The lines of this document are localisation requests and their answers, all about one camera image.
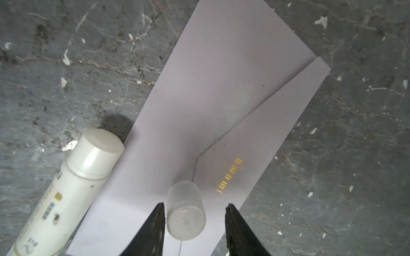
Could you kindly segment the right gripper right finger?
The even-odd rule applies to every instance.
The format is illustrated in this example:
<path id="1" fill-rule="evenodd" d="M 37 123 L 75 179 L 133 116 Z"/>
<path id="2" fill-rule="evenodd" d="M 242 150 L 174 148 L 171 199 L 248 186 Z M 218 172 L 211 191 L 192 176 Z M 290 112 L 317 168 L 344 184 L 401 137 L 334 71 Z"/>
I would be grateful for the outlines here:
<path id="1" fill-rule="evenodd" d="M 230 256 L 270 256 L 233 204 L 226 208 L 225 232 Z"/>

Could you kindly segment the white glue stick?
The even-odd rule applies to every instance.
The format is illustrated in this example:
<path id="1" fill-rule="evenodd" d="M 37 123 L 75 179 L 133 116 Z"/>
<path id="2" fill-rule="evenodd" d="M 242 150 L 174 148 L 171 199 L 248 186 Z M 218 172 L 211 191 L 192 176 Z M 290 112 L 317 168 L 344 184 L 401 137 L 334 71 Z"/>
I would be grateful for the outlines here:
<path id="1" fill-rule="evenodd" d="M 8 251 L 10 256 L 57 256 L 124 152 L 104 129 L 86 129 Z"/>

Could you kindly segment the grey purple envelope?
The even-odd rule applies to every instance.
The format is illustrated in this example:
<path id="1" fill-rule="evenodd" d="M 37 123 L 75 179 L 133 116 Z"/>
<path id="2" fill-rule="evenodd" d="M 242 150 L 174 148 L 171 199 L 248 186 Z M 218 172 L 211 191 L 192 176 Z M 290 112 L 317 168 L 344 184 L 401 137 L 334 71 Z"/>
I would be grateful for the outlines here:
<path id="1" fill-rule="evenodd" d="M 193 181 L 206 225 L 166 256 L 209 256 L 330 71 L 265 1 L 200 1 L 126 149 L 67 253 L 118 256 L 171 186 Z"/>

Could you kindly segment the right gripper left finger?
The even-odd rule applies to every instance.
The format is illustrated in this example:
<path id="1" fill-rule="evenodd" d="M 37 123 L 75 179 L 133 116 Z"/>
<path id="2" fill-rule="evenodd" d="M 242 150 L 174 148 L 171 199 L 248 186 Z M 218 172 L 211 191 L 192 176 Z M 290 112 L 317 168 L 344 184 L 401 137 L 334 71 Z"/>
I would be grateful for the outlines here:
<path id="1" fill-rule="evenodd" d="M 161 256 L 165 233 L 165 207 L 158 203 L 120 256 Z"/>

